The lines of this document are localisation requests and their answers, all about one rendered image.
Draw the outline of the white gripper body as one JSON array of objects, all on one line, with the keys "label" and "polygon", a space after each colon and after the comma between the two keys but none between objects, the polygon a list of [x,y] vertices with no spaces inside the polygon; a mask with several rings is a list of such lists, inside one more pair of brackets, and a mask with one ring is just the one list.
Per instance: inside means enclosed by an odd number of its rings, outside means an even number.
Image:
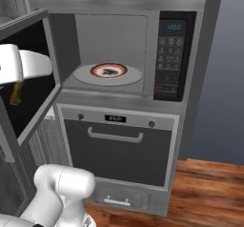
[{"label": "white gripper body", "polygon": [[0,85],[23,80],[22,60],[18,47],[12,44],[0,45]]}]

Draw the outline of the brown chicken drumstick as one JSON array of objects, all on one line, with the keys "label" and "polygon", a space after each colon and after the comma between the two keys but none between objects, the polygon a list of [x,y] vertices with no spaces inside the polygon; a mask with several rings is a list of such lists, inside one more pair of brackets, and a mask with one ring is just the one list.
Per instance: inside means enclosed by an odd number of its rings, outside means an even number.
[{"label": "brown chicken drumstick", "polygon": [[12,106],[18,106],[21,103],[21,92],[23,86],[23,82],[16,82],[12,85],[12,91],[10,95],[10,104]]}]

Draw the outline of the microwave door with black window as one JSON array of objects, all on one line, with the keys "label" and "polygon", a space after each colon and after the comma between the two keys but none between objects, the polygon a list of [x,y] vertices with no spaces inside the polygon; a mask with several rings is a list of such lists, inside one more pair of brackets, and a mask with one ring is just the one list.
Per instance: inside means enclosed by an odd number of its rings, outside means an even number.
[{"label": "microwave door with black window", "polygon": [[0,85],[0,151],[8,163],[13,163],[19,147],[32,135],[61,91],[48,12],[36,10],[0,25],[2,44],[13,44],[20,50],[44,54],[52,63],[52,74],[23,81],[18,106],[10,104],[12,84]]}]

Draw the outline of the grey microwave turntable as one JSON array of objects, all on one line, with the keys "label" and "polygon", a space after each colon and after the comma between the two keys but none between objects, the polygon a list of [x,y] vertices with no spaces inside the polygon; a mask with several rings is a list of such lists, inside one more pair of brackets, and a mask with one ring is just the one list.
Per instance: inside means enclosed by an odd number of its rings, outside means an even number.
[{"label": "grey microwave turntable", "polygon": [[128,72],[125,75],[117,78],[112,78],[112,79],[99,78],[93,76],[90,73],[91,68],[95,65],[97,64],[81,66],[73,73],[73,76],[77,80],[83,83],[91,84],[95,86],[106,86],[106,87],[124,86],[124,85],[133,84],[141,80],[143,77],[143,74],[140,70],[125,65],[128,68]]}]

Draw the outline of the grey microwave oven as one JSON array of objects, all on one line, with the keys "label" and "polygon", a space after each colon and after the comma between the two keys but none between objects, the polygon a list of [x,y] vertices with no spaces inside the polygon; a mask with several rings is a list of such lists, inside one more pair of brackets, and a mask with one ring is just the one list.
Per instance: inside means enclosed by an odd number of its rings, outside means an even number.
[{"label": "grey microwave oven", "polygon": [[[64,88],[160,101],[183,99],[192,58],[194,11],[54,12],[50,21]],[[107,62],[134,67],[143,77],[133,84],[106,87],[73,76],[81,66]]]}]

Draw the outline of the pale grey base cupboards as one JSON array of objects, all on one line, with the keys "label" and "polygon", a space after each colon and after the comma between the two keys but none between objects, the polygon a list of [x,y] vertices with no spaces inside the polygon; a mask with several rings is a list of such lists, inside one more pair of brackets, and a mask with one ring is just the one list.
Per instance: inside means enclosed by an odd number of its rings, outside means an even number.
[{"label": "pale grey base cupboards", "polygon": [[69,164],[53,108],[49,109],[32,135],[30,150],[37,167],[43,164]]}]

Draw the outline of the red rimmed patterned plate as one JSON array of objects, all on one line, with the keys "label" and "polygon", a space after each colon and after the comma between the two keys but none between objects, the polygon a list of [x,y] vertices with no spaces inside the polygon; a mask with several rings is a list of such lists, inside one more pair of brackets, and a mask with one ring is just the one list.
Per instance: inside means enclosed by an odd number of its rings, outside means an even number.
[{"label": "red rimmed patterned plate", "polygon": [[128,68],[125,65],[113,62],[97,64],[90,70],[93,76],[105,79],[121,77],[127,72]]}]

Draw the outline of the grey built-in oven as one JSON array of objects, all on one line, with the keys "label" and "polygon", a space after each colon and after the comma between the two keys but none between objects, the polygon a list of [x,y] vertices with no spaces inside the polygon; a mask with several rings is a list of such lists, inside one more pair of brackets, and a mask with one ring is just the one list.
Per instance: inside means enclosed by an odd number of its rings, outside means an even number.
[{"label": "grey built-in oven", "polygon": [[101,181],[169,187],[179,115],[68,104],[56,109],[72,166]]}]

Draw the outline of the dark oven door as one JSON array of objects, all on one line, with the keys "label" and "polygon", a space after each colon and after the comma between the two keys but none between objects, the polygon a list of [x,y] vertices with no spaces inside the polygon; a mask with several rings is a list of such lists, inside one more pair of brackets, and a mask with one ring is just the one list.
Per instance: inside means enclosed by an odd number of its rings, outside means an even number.
[{"label": "dark oven door", "polygon": [[[163,187],[172,132],[65,119],[72,164],[96,176]],[[138,137],[140,143],[92,138],[94,133]]]}]

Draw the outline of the grey drawer front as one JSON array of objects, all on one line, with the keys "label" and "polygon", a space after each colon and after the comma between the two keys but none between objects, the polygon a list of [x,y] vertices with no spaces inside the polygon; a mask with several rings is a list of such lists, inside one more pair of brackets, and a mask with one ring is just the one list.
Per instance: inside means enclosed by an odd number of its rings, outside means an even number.
[{"label": "grey drawer front", "polygon": [[[127,198],[132,204],[131,207],[125,207],[115,204],[109,204],[104,199],[110,196],[113,199],[124,200]],[[93,199],[95,202],[118,206],[123,208],[130,208],[134,210],[147,210],[149,195],[145,193],[137,185],[125,184],[121,182],[111,181],[98,181],[93,193]]]}]

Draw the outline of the tall grey cabinet housing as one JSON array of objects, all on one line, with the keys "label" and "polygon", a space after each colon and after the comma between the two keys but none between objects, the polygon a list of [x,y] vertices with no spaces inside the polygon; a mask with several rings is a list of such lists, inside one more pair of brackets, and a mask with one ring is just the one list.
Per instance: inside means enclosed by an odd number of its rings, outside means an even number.
[{"label": "tall grey cabinet housing", "polygon": [[190,59],[190,66],[187,71],[187,82],[183,99],[180,102],[160,101],[150,97],[132,94],[126,95],[119,93],[96,93],[71,90],[64,88],[61,82],[61,92],[53,104],[54,115],[58,123],[60,135],[63,139],[68,160],[69,156],[56,109],[58,104],[179,115],[180,119],[173,154],[173,167],[169,187],[167,189],[154,189],[138,186],[149,195],[147,210],[134,210],[113,206],[157,216],[165,216],[168,213],[176,163],[179,159],[186,157],[190,147],[193,124],[208,66],[221,0],[29,0],[29,2],[32,9],[45,9],[49,14],[54,12],[94,12],[99,10],[164,10],[194,11],[196,13],[192,43],[192,58]]}]

